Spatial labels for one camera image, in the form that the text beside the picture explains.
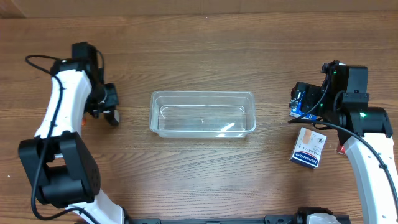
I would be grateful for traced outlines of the blue medicine box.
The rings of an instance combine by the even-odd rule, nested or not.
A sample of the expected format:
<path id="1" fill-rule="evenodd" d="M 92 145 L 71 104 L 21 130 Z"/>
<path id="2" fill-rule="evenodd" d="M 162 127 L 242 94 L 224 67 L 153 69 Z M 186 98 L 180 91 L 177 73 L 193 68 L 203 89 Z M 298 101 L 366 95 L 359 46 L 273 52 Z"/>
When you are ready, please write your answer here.
<path id="1" fill-rule="evenodd" d="M 300 117 L 301 115 L 304 114 L 304 112 L 301 110 L 301 108 L 302 108 L 302 102 L 304 100 L 305 92 L 303 91 L 300 96 L 301 96 L 301 99 L 300 99 L 297 107 L 290 109 L 289 116 L 291 116 L 293 118 L 298 118 L 298 117 Z M 307 114 L 302 119 L 317 120 L 318 116 L 314 115 L 314 114 Z"/>

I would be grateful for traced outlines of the orange tube white cap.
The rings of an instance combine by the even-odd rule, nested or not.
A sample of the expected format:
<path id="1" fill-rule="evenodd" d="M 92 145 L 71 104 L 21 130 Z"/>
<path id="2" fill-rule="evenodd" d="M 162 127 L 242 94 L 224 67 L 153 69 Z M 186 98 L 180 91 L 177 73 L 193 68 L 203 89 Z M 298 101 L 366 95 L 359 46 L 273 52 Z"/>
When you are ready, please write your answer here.
<path id="1" fill-rule="evenodd" d="M 85 126 L 86 125 L 86 117 L 83 115 L 81 125 Z"/>

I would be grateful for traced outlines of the white Hansaplast plaster box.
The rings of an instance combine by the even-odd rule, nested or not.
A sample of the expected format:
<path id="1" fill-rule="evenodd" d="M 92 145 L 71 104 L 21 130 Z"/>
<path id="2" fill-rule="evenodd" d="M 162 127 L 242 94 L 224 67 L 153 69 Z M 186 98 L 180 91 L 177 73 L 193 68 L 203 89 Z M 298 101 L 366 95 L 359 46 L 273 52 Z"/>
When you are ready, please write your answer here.
<path id="1" fill-rule="evenodd" d="M 325 135 L 301 128 L 290 161 L 310 169 L 316 169 L 319 166 L 326 139 Z"/>

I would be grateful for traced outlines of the clear plastic container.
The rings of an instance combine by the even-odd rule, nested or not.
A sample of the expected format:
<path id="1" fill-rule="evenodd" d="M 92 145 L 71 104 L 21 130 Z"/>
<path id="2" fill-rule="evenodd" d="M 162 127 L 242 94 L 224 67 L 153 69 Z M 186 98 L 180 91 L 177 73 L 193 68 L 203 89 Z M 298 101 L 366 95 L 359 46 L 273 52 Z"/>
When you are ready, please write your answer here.
<path id="1" fill-rule="evenodd" d="M 163 138 L 244 138 L 256 129 L 250 91 L 155 91 L 150 130 Z"/>

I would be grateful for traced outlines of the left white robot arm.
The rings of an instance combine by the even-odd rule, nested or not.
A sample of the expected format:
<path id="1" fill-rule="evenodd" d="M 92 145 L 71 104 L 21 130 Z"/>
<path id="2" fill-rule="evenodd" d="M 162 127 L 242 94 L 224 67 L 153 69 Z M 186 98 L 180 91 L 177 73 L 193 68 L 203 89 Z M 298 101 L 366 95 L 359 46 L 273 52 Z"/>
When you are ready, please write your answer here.
<path id="1" fill-rule="evenodd" d="M 32 187 L 34 215 L 45 220 L 36 203 L 75 212 L 88 223 L 131 223 L 121 206 L 101 189 L 99 167 L 81 138 L 85 105 L 92 92 L 90 73 L 71 60 L 56 60 L 49 74 L 52 94 L 34 138 L 19 144 L 18 154 Z"/>

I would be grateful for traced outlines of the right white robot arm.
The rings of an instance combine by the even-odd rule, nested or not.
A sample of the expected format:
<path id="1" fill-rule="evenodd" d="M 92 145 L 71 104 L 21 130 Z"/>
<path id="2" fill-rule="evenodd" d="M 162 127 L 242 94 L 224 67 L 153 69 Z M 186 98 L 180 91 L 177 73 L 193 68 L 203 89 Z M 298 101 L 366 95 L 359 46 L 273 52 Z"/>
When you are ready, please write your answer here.
<path id="1" fill-rule="evenodd" d="M 389 117 L 368 106 L 367 85 L 297 82 L 290 107 L 315 115 L 317 129 L 335 129 L 354 170 L 366 223 L 397 223 L 397 169 Z"/>

